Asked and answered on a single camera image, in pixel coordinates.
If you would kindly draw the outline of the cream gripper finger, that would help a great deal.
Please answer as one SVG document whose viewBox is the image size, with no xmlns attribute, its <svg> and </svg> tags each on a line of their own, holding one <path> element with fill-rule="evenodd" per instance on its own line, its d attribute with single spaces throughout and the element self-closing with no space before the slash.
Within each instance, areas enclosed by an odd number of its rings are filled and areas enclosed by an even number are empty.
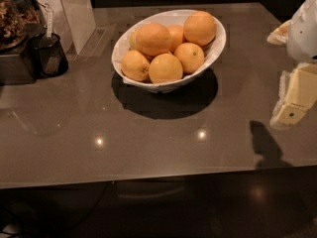
<svg viewBox="0 0 317 238">
<path fill-rule="evenodd" d="M 291 21 L 285 21 L 279 25 L 273 32 L 271 32 L 266 40 L 273 45 L 284 45 L 288 39 L 288 29 Z"/>
<path fill-rule="evenodd" d="M 270 126 L 284 130 L 300 122 L 317 102 L 317 65 L 302 62 L 292 72 L 284 71 L 278 96 Z"/>
</svg>

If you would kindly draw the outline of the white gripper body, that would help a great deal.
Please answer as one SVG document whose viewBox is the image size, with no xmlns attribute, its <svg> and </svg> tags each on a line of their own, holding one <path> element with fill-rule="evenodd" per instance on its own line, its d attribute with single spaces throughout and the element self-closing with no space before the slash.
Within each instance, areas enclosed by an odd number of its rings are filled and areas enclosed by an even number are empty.
<svg viewBox="0 0 317 238">
<path fill-rule="evenodd" d="M 305 0 L 292 16 L 286 50 L 296 61 L 317 61 L 317 0 Z"/>
</svg>

